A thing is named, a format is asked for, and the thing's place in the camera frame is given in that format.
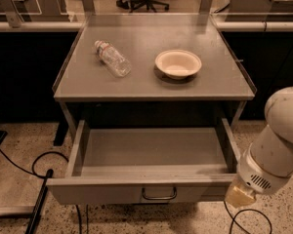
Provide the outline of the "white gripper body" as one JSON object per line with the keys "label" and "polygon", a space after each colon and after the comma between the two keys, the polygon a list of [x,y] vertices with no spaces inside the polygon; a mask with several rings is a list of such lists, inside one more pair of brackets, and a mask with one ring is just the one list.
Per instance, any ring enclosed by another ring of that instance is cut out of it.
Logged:
{"label": "white gripper body", "polygon": [[237,164],[237,177],[242,188],[253,194],[269,195],[283,187],[291,176],[288,148],[250,146]]}

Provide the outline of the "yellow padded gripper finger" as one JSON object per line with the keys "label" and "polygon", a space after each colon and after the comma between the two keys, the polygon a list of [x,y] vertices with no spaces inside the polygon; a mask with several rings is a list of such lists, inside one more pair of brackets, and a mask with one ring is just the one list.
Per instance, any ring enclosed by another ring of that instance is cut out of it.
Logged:
{"label": "yellow padded gripper finger", "polygon": [[256,202],[256,193],[242,180],[235,178],[228,188],[225,201],[235,208],[250,206]]}

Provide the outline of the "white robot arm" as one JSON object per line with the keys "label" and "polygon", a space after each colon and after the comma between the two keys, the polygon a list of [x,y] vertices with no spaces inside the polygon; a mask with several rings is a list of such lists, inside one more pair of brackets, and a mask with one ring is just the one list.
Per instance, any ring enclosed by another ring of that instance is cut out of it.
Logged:
{"label": "white robot arm", "polygon": [[275,92],[265,105],[267,125],[237,162],[225,201],[252,205],[258,194],[271,195],[293,175],[293,87]]}

